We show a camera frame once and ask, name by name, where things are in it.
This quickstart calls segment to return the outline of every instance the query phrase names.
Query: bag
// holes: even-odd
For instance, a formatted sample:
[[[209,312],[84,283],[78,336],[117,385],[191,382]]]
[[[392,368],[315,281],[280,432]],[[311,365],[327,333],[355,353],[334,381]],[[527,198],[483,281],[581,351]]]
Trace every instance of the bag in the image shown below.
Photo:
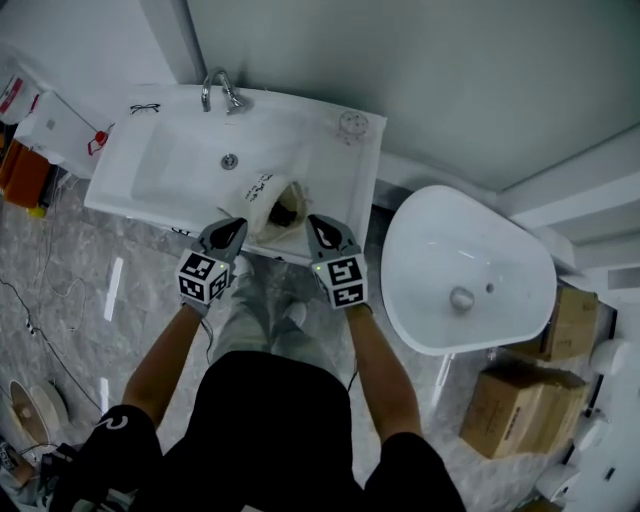
[[[307,217],[302,187],[287,176],[252,174],[228,196],[221,209],[247,220],[254,244],[274,242],[299,229]]]

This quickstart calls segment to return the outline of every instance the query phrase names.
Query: pants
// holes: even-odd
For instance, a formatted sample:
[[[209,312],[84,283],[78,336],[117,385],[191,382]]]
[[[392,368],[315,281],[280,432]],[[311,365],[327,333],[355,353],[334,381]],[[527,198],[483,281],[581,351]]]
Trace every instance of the pants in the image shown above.
[[[266,352],[328,371],[338,380],[338,370],[314,338],[290,318],[278,320],[269,334],[269,312],[264,290],[255,277],[244,274],[232,295],[231,315],[222,328],[212,364],[234,350]]]

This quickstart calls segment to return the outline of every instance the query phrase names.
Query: faucet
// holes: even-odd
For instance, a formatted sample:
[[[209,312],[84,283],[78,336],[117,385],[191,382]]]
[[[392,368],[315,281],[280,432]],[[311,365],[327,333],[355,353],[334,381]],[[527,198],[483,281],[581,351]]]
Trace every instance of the faucet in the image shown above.
[[[227,102],[227,115],[232,116],[234,114],[244,114],[252,106],[253,102],[249,98],[245,98],[235,92],[229,75],[223,68],[213,68],[207,73],[207,77],[202,84],[202,95],[200,100],[202,101],[202,110],[209,112],[211,110],[211,100],[209,98],[211,93],[211,85],[217,77],[220,77],[220,84],[222,85],[222,94],[224,94]]]

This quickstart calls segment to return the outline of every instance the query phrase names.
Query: cable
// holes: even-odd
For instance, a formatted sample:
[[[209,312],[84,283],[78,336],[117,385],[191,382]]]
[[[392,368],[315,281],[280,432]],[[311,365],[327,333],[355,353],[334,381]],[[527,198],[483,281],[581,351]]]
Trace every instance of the cable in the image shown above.
[[[31,310],[27,307],[27,305],[24,303],[24,301],[22,300],[22,298],[20,297],[20,294],[18,293],[18,290],[16,290],[15,286],[13,286],[11,283],[7,283],[6,281],[3,281],[0,278],[0,283],[8,286],[9,288],[11,288],[13,290],[13,293],[15,293],[16,297],[18,298],[18,300],[20,301],[20,304],[22,304],[22,307],[25,309],[25,311],[27,312],[27,320],[28,322],[33,325],[33,321],[32,321],[32,315],[31,315]],[[49,341],[49,339],[47,338],[47,335],[44,333],[44,331],[42,329],[40,329],[39,327],[35,327],[33,326],[33,331],[34,332],[39,332],[40,335],[42,336],[42,339],[46,342],[46,345],[49,347],[49,349],[51,350],[51,353],[55,356],[55,358],[58,360],[58,362],[60,363],[60,365],[62,366],[62,368],[64,369],[64,371],[67,373],[67,375],[69,375],[69,377],[71,378],[71,380],[75,383],[76,386],[78,386],[78,389],[80,389],[80,391],[82,391],[82,393],[84,394],[84,396],[87,397],[87,399],[96,407],[96,409],[98,409],[100,411],[100,414],[102,415],[102,408],[89,396],[89,394],[84,390],[84,388],[80,385],[80,383],[76,380],[76,378],[71,374],[71,372],[68,370],[68,368],[66,367],[66,365],[62,362],[62,359],[60,359],[60,356],[58,356],[58,354],[56,353],[55,349],[53,348],[53,345],[51,344],[51,342]]]
[[[42,270],[42,275],[40,276],[40,288],[39,288],[39,296],[42,297],[42,285],[43,283],[46,281],[46,283],[49,285],[49,287],[51,288],[51,290],[53,291],[53,293],[55,293],[58,297],[60,298],[67,298],[70,294],[71,291],[75,288],[75,286],[78,283],[82,283],[82,305],[80,306],[80,314],[78,316],[78,320],[75,323],[75,325],[73,327],[69,327],[67,330],[69,332],[75,332],[77,331],[80,326],[82,325],[82,320],[84,319],[84,309],[85,309],[85,305],[87,302],[87,285],[84,282],[83,279],[81,278],[76,278],[71,285],[67,288],[66,292],[61,292],[58,289],[56,289],[55,286],[53,286],[53,284],[51,283],[51,281],[49,280],[49,275],[47,274],[47,268],[49,267],[49,261],[51,260],[51,252],[52,252],[52,244],[53,244],[53,236],[54,236],[54,229],[55,229],[55,222],[57,219],[57,213],[58,213],[58,205],[60,204],[60,199],[62,197],[62,191],[67,190],[70,191],[73,189],[73,187],[76,186],[76,184],[78,183],[78,181],[80,181],[80,178],[76,178],[76,180],[71,184],[71,186],[66,186],[65,185],[65,176],[63,176],[61,179],[58,179],[58,176],[60,175],[60,167],[56,168],[56,174],[53,178],[53,195],[52,195],[52,200],[51,200],[51,206],[50,209],[52,211],[52,216],[51,219],[48,221],[48,226],[50,226],[49,229],[49,238],[48,241],[46,242],[45,245],[45,264],[44,264],[44,269]],[[36,270],[36,274],[35,274],[35,278],[34,278],[34,284],[37,282],[38,280],[38,276],[40,274],[40,246],[42,245],[42,240],[46,239],[46,235],[47,235],[47,226],[45,225],[44,229],[42,230],[42,236],[40,237],[40,242],[39,242],[39,246],[38,246],[38,266],[37,266],[37,270]],[[61,350],[60,347],[57,347],[58,351],[60,352],[60,354],[62,355],[62,357],[65,357],[67,355],[67,351],[66,351],[66,347],[65,350]]]
[[[347,393],[349,393],[351,391],[351,386],[353,386],[353,381],[356,380],[357,376],[358,376],[358,360],[354,358],[354,361],[353,361],[353,376],[351,377],[351,380],[349,381],[349,385],[347,386]]]
[[[19,454],[24,455],[25,453],[30,452],[31,450],[35,450],[36,448],[39,448],[40,446],[55,446],[56,448],[60,448],[60,445],[55,443],[38,443],[38,444],[34,444],[33,446],[30,446],[26,450],[22,450],[21,452],[19,452]]]
[[[76,386],[78,386],[78,389],[80,391],[82,391],[82,393],[84,394],[84,396],[87,397],[87,400],[89,400],[89,402],[91,402],[96,409],[98,409],[98,411],[100,411],[100,414],[102,415],[102,407],[100,407],[94,400],[93,398],[91,398],[89,396],[89,393],[87,393],[84,388],[80,385],[80,383],[76,380],[76,378],[71,374],[71,372],[67,369],[67,367],[65,366],[65,364],[62,362],[62,359],[60,359],[60,356],[58,356],[58,354],[56,354],[55,349],[53,348],[53,345],[49,342],[49,340],[47,339],[47,336],[44,334],[44,332],[42,332],[42,329],[38,329],[37,327],[35,328],[36,332],[39,332],[40,335],[42,336],[42,338],[44,339],[44,341],[47,342],[47,346],[49,347],[49,349],[51,350],[51,353],[55,356],[55,358],[58,360],[58,362],[60,363],[60,365],[62,366],[62,368],[64,369],[65,372],[67,372],[67,375],[71,378],[71,380],[75,383]]]
[[[202,320],[200,320],[200,325],[204,329],[204,332],[207,333],[207,336],[209,336],[209,346],[207,347],[207,363],[209,363],[209,366],[211,366],[211,361],[209,360],[209,351],[213,346],[213,329],[209,325],[209,322],[207,322],[206,318],[203,318]]]

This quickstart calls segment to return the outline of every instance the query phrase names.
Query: white sink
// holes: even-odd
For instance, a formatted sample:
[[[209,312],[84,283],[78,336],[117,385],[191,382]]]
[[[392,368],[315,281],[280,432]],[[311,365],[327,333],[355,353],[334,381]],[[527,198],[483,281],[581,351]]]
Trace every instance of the white sink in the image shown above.
[[[423,188],[402,204],[387,233],[381,274],[396,332],[430,355],[534,338],[556,298],[556,273],[543,245],[444,186]]]
[[[369,127],[360,139],[339,136],[349,109],[285,94],[243,89],[253,108],[226,115],[220,87],[211,88],[203,112],[200,86],[141,86],[132,93],[102,150],[86,206],[172,227],[197,236],[225,218],[222,199],[248,173],[288,175],[305,189],[309,212],[351,227],[364,245],[380,144],[386,120],[362,113]],[[131,105],[160,104],[129,115]],[[220,162],[238,157],[233,170]],[[307,264],[304,229],[246,250]]]

